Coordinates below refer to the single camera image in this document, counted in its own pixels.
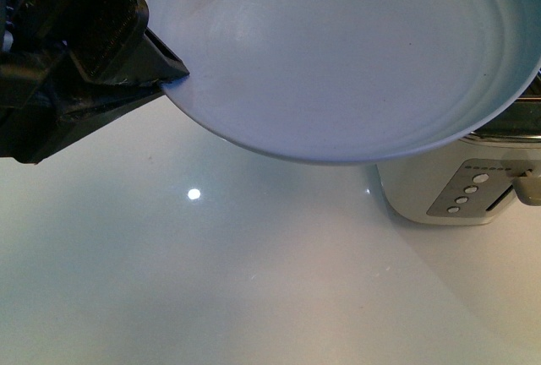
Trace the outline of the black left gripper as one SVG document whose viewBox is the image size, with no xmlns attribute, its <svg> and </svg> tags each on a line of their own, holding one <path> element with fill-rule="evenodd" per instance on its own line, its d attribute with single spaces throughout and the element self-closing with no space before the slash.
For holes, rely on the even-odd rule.
<svg viewBox="0 0 541 365">
<path fill-rule="evenodd" d="M 1 155 L 36 164 L 189 76 L 145 0 L 1 0 Z"/>
</svg>

